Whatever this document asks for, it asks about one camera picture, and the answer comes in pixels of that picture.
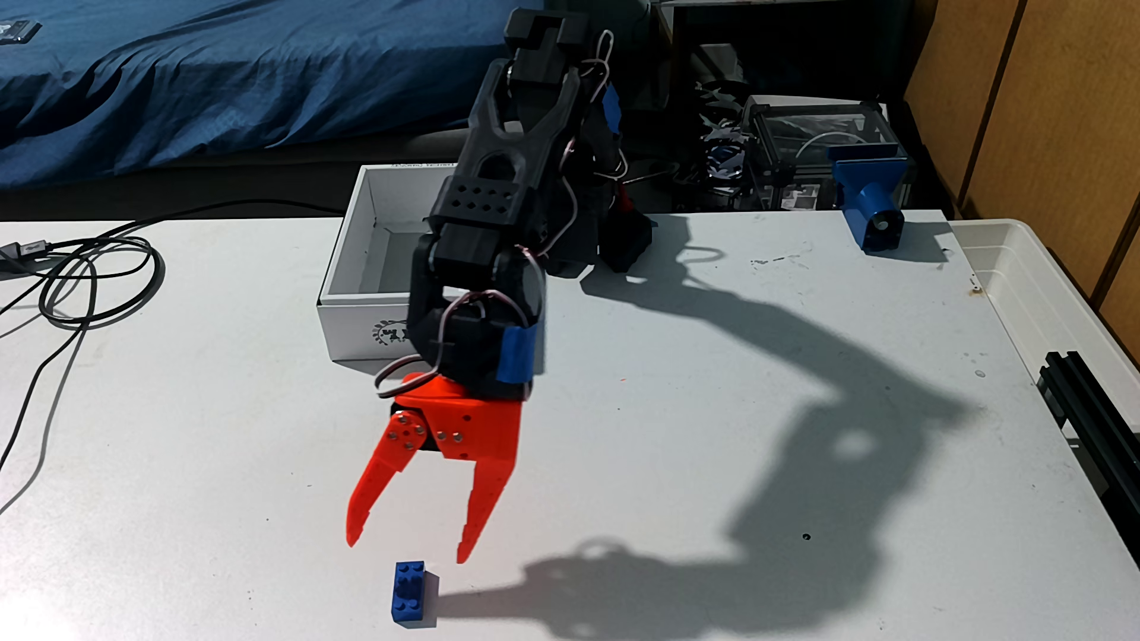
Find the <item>blue bedsheet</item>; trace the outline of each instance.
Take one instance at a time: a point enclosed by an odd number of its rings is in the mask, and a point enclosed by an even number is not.
[[[0,189],[467,116],[540,0],[0,0]]]

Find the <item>white table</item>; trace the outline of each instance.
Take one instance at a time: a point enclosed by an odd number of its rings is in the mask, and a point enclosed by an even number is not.
[[[344,543],[388,408],[324,351],[337,221],[148,229],[165,284],[88,335],[0,516],[0,639],[1134,640],[1140,571],[938,217],[891,257],[837,212],[660,217],[629,277],[552,279],[519,464],[463,566],[471,466],[429,453]],[[3,435],[64,338],[0,338]],[[412,559],[434,628],[389,615]]]

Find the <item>robotic arm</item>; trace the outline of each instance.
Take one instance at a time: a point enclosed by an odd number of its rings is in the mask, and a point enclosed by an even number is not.
[[[488,68],[413,257],[408,333],[420,354],[389,365],[377,389],[408,363],[432,367],[380,392],[396,404],[349,503],[350,545],[394,473],[438,449],[475,462],[458,551],[467,559],[514,468],[545,275],[572,278],[600,257],[626,271],[651,240],[649,219],[621,206],[626,160],[602,107],[613,34],[594,35],[585,15],[515,9],[505,39],[513,57]],[[449,300],[445,287],[466,291]]]

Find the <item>wooden cabinet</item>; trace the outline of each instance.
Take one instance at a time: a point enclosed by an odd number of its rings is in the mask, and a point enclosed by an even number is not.
[[[963,216],[1029,224],[1140,357],[1140,1],[942,0],[906,99]]]
[[[1140,193],[1138,34],[1140,2],[1027,0],[966,193],[964,212],[1028,222],[1090,297]]]
[[[1017,0],[943,0],[906,87],[906,102],[958,200],[1009,38]]]

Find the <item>white plastic bin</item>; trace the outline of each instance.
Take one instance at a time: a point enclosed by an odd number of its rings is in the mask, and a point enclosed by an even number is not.
[[[415,352],[407,338],[412,252],[455,164],[364,165],[317,300],[333,360]]]
[[[1031,378],[1050,351],[1078,351],[1133,432],[1140,432],[1140,372],[1045,246],[1018,220],[954,220],[954,236]]]

